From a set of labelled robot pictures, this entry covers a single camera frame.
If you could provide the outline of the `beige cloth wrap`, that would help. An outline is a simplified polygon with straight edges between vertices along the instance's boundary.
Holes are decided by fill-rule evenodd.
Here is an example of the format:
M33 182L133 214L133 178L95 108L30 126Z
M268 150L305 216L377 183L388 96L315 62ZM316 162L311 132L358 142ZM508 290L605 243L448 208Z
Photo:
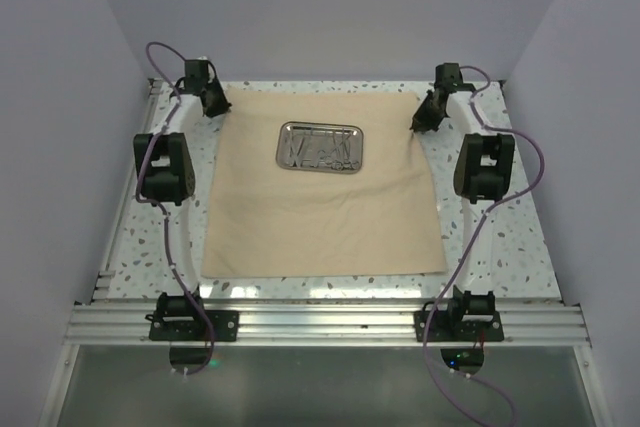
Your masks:
M442 273L434 182L410 123L413 92L227 93L208 204L206 278ZM355 126L355 173L276 161L288 122Z

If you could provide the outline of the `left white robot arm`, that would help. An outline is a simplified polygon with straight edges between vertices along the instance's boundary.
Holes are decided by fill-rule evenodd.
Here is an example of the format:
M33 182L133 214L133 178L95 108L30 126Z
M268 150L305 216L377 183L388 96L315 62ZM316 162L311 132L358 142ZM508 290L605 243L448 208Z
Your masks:
M170 85L169 110L157 125L133 139L136 169L135 199L160 210L163 250L177 294L163 293L171 308L179 308L172 326L185 339L201 337L208 326L199 297L199 275L193 266L189 214L196 173L187 133L204 118L226 114L231 107L217 69L206 57L186 59L184 75Z

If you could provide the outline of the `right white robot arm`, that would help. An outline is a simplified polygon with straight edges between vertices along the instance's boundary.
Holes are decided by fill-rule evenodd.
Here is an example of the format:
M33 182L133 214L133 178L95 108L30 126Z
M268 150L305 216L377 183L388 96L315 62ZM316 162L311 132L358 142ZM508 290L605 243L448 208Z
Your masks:
M481 327L481 318L495 311L491 279L493 222L489 208L503 200L510 187L515 139L489 128L486 116L469 105L476 87L463 80L457 63L435 68L433 88L414 113L411 130L437 131L449 119L462 135L453 173L453 189L461 200L463 252L448 283L445 326L451 336L468 339Z

